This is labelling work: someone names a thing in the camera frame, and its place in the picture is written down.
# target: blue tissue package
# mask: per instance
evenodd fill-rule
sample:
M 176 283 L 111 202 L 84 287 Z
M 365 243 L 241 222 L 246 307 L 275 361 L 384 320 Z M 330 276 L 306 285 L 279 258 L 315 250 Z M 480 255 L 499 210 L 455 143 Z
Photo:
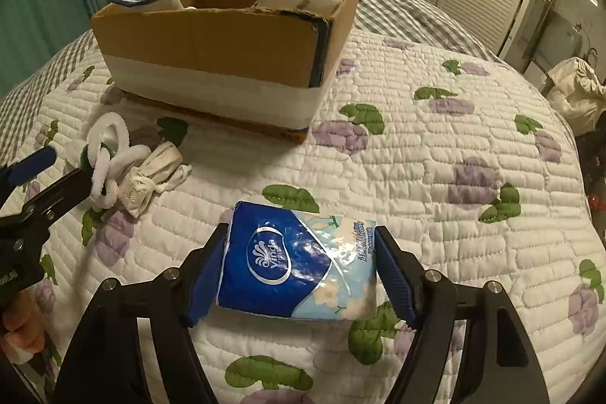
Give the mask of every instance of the blue tissue package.
M 272 317 L 376 315 L 376 222 L 238 202 L 217 304 Z

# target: screw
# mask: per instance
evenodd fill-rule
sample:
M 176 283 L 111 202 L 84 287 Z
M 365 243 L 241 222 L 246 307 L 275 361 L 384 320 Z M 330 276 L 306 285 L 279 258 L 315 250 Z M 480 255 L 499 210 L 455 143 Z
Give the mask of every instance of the screw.
M 111 291 L 117 285 L 117 280 L 114 277 L 108 277 L 104 282 L 101 283 L 101 288 L 105 291 Z
M 177 267 L 169 267 L 166 271 L 164 271 L 164 278 L 172 281 L 173 279 L 177 279 L 181 275 L 181 271 Z
M 501 286 L 501 283 L 496 281 L 489 281 L 487 287 L 495 294 L 499 294 L 501 291 L 503 291 L 503 286 Z
M 437 283 L 440 279 L 442 279 L 442 274 L 433 269 L 426 271 L 425 279 L 431 281 L 432 283 Z

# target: oval logo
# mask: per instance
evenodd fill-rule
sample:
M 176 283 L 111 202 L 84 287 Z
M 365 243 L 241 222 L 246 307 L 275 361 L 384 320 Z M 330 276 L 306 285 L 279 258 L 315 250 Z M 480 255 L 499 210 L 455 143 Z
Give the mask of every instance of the oval logo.
M 270 226 L 257 228 L 248 241 L 246 263 L 248 270 L 262 283 L 284 283 L 292 269 L 284 235 Z

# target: plaid bed sheet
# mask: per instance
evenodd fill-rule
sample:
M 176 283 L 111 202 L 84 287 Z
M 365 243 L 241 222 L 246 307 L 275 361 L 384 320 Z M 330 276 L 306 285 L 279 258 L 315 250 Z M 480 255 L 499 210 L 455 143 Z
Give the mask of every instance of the plaid bed sheet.
M 423 0 L 360 0 L 354 27 L 499 61 L 459 23 Z M 10 163 L 25 141 L 42 99 L 74 71 L 89 50 L 98 50 L 91 30 L 63 47 L 0 102 L 0 166 Z

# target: white cloth bag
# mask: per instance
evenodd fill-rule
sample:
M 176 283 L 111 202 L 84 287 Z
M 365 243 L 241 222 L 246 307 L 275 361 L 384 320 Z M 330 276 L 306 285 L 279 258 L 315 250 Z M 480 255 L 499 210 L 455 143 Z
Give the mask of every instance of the white cloth bag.
M 606 110 L 606 86 L 583 59 L 564 60 L 548 72 L 554 87 L 547 100 L 569 123 L 575 136 L 594 131 Z

